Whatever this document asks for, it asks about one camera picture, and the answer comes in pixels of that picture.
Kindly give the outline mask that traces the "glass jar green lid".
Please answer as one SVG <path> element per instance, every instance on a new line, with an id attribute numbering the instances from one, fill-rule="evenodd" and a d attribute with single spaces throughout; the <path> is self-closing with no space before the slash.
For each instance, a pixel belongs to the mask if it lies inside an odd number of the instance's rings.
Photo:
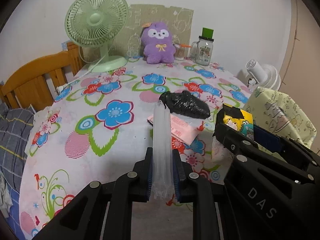
<path id="1" fill-rule="evenodd" d="M 213 34 L 213 29 L 202 28 L 199 40 L 191 44 L 190 56 L 196 64 L 202 66 L 208 66 L 210 64 L 214 43 Z"/>

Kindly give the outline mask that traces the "cotton swab container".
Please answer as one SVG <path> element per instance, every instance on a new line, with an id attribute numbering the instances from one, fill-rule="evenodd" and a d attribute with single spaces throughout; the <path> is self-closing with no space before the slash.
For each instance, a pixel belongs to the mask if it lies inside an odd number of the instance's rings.
<path id="1" fill-rule="evenodd" d="M 189 49 L 191 48 L 190 45 L 181 43 L 174 43 L 174 47 L 176 48 L 174 58 L 179 61 L 184 60 L 188 56 Z"/>

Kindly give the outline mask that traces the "pink paper packet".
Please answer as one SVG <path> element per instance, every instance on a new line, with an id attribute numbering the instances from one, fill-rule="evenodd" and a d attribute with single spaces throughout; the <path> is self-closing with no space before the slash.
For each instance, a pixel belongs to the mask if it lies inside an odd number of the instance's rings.
<path id="1" fill-rule="evenodd" d="M 200 132 L 199 128 L 190 126 L 168 111 L 149 116 L 147 121 L 154 126 L 153 140 L 156 146 L 168 146 L 172 138 L 175 141 L 173 145 L 175 148 L 179 148 L 182 144 L 190 146 Z"/>

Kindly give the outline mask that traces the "floral tablecloth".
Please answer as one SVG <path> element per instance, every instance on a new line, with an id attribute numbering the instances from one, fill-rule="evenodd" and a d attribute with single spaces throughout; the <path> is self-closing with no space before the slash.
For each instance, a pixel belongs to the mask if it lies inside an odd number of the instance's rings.
<path id="1" fill-rule="evenodd" d="M 186 59 L 147 64 L 130 59 L 108 73 L 79 73 L 79 80 L 44 109 L 28 140 L 19 201 L 19 219 L 32 239 L 87 184 L 116 180 L 144 158 L 152 146 L 153 114 L 159 96 L 189 91 L 210 109 L 206 120 L 185 118 L 200 130 L 190 145 L 179 148 L 193 171 L 222 183 L 227 169 L 212 159 L 215 117 L 223 103 L 242 107 L 248 88 L 217 63 L 199 66 Z"/>

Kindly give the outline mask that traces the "green cartoon wall sheet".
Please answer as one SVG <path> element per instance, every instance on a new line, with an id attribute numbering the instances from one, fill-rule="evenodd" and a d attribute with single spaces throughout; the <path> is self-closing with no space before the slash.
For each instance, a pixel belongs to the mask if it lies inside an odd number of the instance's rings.
<path id="1" fill-rule="evenodd" d="M 173 35 L 175 43 L 190 42 L 191 25 L 194 11 L 180 7 L 165 7 L 156 4 L 132 4 L 125 27 L 108 42 L 108 54 L 123 57 L 143 55 L 141 34 L 143 25 L 152 22 L 164 22 Z"/>

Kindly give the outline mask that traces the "white small fan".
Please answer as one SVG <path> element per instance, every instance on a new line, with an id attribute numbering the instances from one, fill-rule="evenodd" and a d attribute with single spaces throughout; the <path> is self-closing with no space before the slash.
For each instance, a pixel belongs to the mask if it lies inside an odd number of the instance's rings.
<path id="1" fill-rule="evenodd" d="M 252 92 L 257 87 L 279 90 L 281 78 L 276 68 L 269 64 L 260 64 L 255 59 L 246 63 L 249 74 L 248 88 Z"/>

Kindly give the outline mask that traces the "grey plaid pillow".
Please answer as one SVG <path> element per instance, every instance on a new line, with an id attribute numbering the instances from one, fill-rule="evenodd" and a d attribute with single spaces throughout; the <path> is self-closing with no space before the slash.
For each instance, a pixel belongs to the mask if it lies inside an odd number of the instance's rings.
<path id="1" fill-rule="evenodd" d="M 20 192 L 27 160 L 24 152 L 33 128 L 34 112 L 29 108 L 9 108 L 1 103 L 1 172 L 12 189 Z"/>

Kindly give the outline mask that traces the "purple plush toy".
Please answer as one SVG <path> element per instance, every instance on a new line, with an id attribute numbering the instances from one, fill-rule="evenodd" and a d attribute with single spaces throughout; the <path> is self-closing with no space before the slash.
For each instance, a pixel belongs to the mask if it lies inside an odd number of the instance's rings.
<path id="1" fill-rule="evenodd" d="M 153 22 L 144 28 L 141 41 L 143 55 L 148 64 L 173 63 L 176 48 L 172 34 L 164 22 Z"/>

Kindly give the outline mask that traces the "clear plastic bag roll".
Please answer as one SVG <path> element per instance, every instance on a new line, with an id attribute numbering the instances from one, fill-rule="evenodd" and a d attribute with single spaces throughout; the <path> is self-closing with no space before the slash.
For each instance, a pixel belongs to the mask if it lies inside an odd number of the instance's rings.
<path id="1" fill-rule="evenodd" d="M 155 104 L 152 139 L 152 192 L 154 198 L 167 200 L 174 194 L 170 110 L 161 101 Z"/>

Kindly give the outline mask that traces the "black plastic bag bundle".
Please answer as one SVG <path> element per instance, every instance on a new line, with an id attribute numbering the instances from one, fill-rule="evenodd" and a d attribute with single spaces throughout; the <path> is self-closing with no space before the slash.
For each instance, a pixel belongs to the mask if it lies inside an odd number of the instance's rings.
<path id="1" fill-rule="evenodd" d="M 187 90 L 180 93 L 164 92 L 160 95 L 159 100 L 169 109 L 170 113 L 203 120 L 210 117 L 209 106 Z"/>

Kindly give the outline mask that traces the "yellow cartoon snack pack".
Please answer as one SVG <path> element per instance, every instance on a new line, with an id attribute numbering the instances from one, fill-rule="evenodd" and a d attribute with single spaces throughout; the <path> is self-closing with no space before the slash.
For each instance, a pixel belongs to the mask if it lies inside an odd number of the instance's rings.
<path id="1" fill-rule="evenodd" d="M 223 123 L 240 132 L 245 137 L 254 140 L 253 116 L 243 109 L 223 104 L 225 111 Z"/>

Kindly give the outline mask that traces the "crumpled white cloth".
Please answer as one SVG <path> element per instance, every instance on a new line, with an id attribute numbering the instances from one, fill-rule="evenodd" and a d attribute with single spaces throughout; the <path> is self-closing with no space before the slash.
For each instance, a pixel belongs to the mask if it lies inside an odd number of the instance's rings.
<path id="1" fill-rule="evenodd" d="M 0 175 L 0 208 L 4 218 L 9 218 L 12 200 L 3 174 Z"/>

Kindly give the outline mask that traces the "green desk fan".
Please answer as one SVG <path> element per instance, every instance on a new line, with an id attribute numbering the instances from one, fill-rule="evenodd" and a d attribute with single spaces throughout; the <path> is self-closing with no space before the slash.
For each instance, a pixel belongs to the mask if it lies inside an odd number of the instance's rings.
<path id="1" fill-rule="evenodd" d="M 110 56 L 109 48 L 128 15 L 125 0 L 76 0 L 70 6 L 65 17 L 67 36 L 81 47 L 100 49 L 100 59 L 89 65 L 89 72 L 109 72 L 127 64 L 123 56 Z"/>

